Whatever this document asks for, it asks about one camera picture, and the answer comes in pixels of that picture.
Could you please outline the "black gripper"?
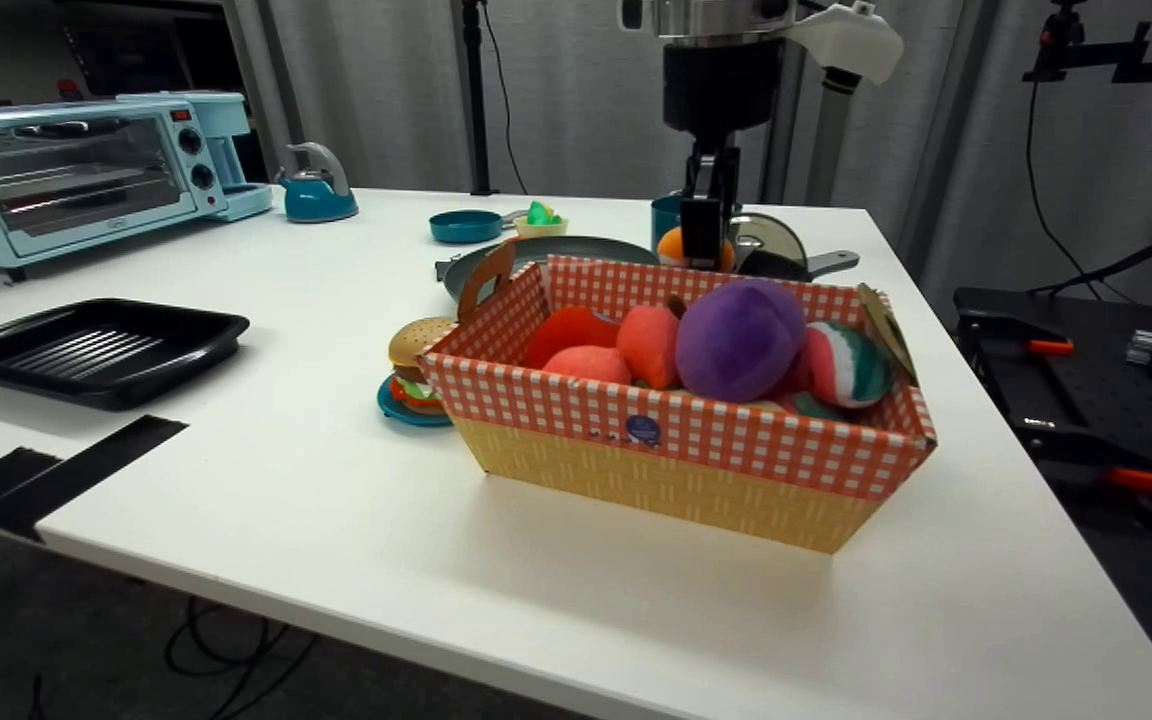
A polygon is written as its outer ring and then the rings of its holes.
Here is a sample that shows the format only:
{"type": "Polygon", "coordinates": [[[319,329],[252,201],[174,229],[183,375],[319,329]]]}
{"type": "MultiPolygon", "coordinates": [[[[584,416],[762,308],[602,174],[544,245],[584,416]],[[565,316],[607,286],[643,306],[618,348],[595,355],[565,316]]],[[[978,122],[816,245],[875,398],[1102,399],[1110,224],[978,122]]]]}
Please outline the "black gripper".
{"type": "Polygon", "coordinates": [[[734,203],[741,147],[730,134],[697,134],[684,160],[681,242],[689,269],[720,265],[720,209],[734,203]]]}

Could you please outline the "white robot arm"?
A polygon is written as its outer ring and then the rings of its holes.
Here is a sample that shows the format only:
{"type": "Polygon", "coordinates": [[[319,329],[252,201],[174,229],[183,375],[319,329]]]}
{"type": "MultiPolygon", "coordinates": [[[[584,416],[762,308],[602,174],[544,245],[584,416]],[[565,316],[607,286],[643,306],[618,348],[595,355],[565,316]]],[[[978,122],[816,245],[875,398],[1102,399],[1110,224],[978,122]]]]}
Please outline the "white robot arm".
{"type": "Polygon", "coordinates": [[[690,138],[681,187],[689,269],[727,269],[734,138],[777,110],[795,0],[618,0],[618,24],[664,47],[664,124],[690,138]]]}

